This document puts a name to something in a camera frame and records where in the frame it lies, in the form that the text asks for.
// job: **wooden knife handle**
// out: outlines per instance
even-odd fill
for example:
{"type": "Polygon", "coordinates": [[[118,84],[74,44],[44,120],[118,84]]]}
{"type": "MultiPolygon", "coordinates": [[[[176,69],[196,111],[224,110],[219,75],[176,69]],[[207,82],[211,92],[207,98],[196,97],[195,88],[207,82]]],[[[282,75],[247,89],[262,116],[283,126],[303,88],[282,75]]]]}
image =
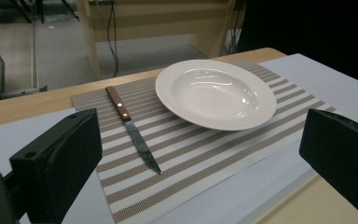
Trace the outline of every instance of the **wooden knife handle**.
{"type": "Polygon", "coordinates": [[[118,96],[117,91],[113,86],[106,87],[106,92],[110,96],[110,99],[113,101],[113,105],[115,106],[118,114],[123,121],[131,120],[130,113],[127,111],[124,103],[121,101],[120,97],[118,96]]]}

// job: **plate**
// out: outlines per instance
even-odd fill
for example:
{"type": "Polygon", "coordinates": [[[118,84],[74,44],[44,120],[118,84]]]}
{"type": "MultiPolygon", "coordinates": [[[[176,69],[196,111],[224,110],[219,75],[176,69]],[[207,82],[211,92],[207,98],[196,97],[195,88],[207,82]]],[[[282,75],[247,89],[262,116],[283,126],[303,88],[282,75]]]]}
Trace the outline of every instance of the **plate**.
{"type": "Polygon", "coordinates": [[[206,128],[238,131],[268,121],[276,110],[271,88],[238,66],[189,60],[157,77],[159,100],[175,115],[206,128]]]}

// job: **wooden desk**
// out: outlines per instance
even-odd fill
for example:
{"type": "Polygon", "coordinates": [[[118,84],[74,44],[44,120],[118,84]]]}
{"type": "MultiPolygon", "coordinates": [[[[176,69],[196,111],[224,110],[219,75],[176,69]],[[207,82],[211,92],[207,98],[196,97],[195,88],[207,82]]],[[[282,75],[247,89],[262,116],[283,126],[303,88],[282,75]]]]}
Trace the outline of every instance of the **wooden desk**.
{"type": "MultiPolygon", "coordinates": [[[[101,80],[96,43],[107,41],[111,2],[99,0],[97,5],[95,1],[76,0],[76,6],[89,62],[101,80]]],[[[237,25],[241,26],[244,11],[236,0],[118,0],[114,8],[117,40],[190,34],[189,44],[209,58],[221,55],[228,29],[238,12],[237,25]]],[[[110,34],[113,40],[112,23],[110,34]]]]}
{"type": "MultiPolygon", "coordinates": [[[[247,60],[261,63],[284,57],[275,49],[258,49],[215,58],[229,62],[247,60]]],[[[0,124],[59,111],[72,107],[71,96],[119,85],[146,77],[155,77],[159,70],[125,77],[116,77],[55,91],[40,92],[0,101],[0,124]]],[[[262,216],[257,223],[358,223],[358,211],[318,175],[262,216]]]]}

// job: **gray tile floor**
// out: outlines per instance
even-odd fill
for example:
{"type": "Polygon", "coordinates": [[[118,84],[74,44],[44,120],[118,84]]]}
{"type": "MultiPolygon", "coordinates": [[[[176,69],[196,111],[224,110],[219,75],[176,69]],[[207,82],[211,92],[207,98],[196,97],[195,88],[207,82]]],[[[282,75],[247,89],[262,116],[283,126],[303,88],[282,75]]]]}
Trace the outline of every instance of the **gray tile floor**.
{"type": "MultiPolygon", "coordinates": [[[[45,86],[50,91],[95,81],[80,22],[72,18],[61,1],[44,2],[44,24],[35,15],[32,24],[20,14],[13,21],[5,21],[7,14],[0,20],[0,53],[7,66],[7,92],[31,91],[45,86]]],[[[207,58],[188,45],[187,40],[188,35],[173,35],[118,41],[118,76],[207,58]]],[[[115,67],[108,43],[98,43],[97,50],[103,78],[110,78],[115,67]]]]}

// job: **knife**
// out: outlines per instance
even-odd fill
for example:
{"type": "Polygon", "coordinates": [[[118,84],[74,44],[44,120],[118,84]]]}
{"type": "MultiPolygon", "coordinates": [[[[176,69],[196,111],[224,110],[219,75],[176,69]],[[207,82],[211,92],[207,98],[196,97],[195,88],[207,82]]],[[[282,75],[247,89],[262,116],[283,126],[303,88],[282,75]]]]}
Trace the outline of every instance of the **knife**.
{"type": "Polygon", "coordinates": [[[145,140],[139,133],[135,124],[133,123],[129,112],[121,101],[120,97],[117,94],[117,91],[114,87],[106,87],[106,92],[109,95],[110,99],[113,101],[115,108],[120,115],[121,120],[126,125],[127,132],[130,134],[131,140],[138,150],[139,155],[144,159],[146,165],[156,171],[158,174],[162,174],[161,170],[158,167],[156,160],[154,159],[152,153],[150,152],[149,147],[147,146],[145,140]]]}

